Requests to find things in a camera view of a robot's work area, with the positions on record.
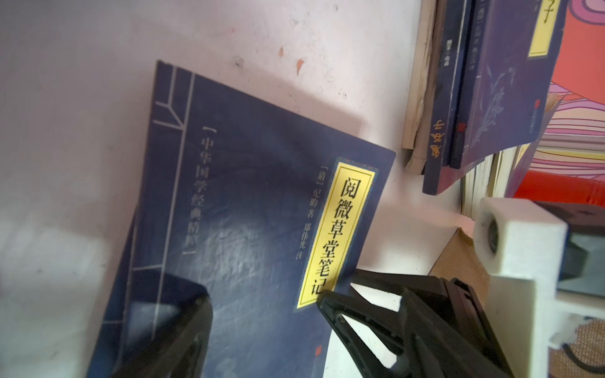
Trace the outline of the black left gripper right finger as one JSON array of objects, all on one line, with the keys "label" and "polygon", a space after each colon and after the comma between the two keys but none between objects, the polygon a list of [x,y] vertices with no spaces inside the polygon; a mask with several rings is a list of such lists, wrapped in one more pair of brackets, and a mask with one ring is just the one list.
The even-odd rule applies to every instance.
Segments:
[{"label": "black left gripper right finger", "polygon": [[510,376],[408,289],[402,294],[400,321],[412,377]]}]

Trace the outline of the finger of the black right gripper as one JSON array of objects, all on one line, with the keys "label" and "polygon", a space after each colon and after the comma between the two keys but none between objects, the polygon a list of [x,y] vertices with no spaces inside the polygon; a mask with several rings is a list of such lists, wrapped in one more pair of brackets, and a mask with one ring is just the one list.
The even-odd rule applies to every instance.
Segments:
[{"label": "finger of the black right gripper", "polygon": [[[397,312],[373,305],[356,290],[349,295],[325,291],[319,295],[317,305],[363,377],[406,376],[403,326]],[[392,366],[381,362],[350,321],[366,326],[395,355]]]},{"label": "finger of the black right gripper", "polygon": [[437,315],[460,331],[488,331],[491,326],[476,291],[467,283],[453,278],[379,273],[358,269],[352,282],[387,293],[401,295],[412,291]]}]

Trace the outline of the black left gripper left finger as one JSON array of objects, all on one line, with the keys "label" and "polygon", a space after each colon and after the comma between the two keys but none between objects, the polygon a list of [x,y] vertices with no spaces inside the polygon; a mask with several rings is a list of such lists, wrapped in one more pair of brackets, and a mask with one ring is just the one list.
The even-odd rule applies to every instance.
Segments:
[{"label": "black left gripper left finger", "polygon": [[158,329],[113,377],[200,377],[213,323],[207,289],[183,278],[166,278],[159,303],[176,308],[176,315]]}]

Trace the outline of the red beige canvas tote bag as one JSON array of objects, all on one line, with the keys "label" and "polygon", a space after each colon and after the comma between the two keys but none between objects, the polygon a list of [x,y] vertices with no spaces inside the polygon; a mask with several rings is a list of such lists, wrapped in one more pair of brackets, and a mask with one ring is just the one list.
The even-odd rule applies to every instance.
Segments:
[{"label": "red beige canvas tote bag", "polygon": [[[487,300],[490,279],[474,251],[473,240],[458,229],[429,271],[431,276],[447,280],[458,278],[473,287],[482,305]],[[573,355],[590,366],[604,365],[604,322],[592,320],[576,330],[570,345]],[[550,377],[594,377],[577,366],[564,350],[549,350]]]}]

